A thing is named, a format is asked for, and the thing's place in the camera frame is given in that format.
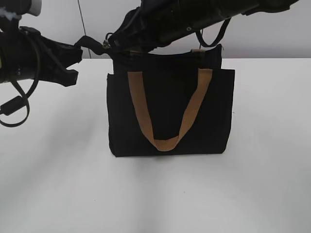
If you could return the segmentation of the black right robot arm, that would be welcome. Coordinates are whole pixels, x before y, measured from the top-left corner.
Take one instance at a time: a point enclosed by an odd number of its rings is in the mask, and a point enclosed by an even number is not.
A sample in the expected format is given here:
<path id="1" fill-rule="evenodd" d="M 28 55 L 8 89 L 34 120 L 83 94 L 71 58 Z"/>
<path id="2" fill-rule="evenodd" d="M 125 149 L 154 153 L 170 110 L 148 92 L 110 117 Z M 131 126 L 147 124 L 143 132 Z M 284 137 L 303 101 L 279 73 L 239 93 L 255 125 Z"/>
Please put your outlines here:
<path id="1" fill-rule="evenodd" d="M 280 13 L 290 9 L 294 0 L 143 0 L 129 11 L 113 33 L 99 43 L 82 36 L 77 47 L 97 55 L 131 50 L 148 53 L 195 33 L 204 48 L 216 46 L 223 38 L 232 17 L 259 12 Z"/>

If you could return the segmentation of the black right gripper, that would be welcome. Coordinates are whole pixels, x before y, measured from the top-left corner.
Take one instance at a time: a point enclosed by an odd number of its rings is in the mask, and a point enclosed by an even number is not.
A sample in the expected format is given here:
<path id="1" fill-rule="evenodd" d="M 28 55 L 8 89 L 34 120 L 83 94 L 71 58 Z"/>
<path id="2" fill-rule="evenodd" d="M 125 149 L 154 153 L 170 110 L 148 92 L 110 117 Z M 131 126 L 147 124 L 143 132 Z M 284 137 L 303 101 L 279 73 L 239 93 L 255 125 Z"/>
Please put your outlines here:
<path id="1" fill-rule="evenodd" d="M 155 13 L 167 3 L 167 0 L 142 0 L 139 7 L 125 15 L 121 26 L 106 39 L 106 43 L 117 52 L 151 52 L 170 45 L 170 41 L 160 41 L 155 22 Z"/>

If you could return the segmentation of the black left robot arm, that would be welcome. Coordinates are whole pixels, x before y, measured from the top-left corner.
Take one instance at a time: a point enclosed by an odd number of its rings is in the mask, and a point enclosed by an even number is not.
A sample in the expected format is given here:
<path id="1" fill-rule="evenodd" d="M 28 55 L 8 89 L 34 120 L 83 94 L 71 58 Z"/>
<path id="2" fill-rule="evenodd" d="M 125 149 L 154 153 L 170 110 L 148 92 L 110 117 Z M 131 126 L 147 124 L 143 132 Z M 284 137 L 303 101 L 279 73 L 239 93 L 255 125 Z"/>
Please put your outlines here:
<path id="1" fill-rule="evenodd" d="M 68 87 L 76 85 L 78 72 L 69 67 L 82 60 L 74 45 L 48 39 L 19 20 L 0 18 L 0 81 L 35 79 Z"/>

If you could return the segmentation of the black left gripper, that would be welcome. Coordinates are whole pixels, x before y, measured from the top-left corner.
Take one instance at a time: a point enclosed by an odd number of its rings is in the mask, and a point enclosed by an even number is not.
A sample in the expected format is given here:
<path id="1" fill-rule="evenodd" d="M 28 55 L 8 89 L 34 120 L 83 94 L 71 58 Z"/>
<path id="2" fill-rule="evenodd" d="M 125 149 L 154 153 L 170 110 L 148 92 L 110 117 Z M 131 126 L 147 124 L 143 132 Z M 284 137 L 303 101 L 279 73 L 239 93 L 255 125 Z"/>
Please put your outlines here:
<path id="1" fill-rule="evenodd" d="M 84 35 L 74 45 L 69 45 L 48 39 L 35 28 L 21 26 L 19 29 L 26 33 L 39 48 L 41 58 L 39 79 L 41 81 L 60 84 L 64 87 L 76 85 L 78 71 L 67 68 L 81 62 L 83 51 L 80 48 L 90 49 L 96 55 L 114 54 L 107 39 L 100 43 Z"/>

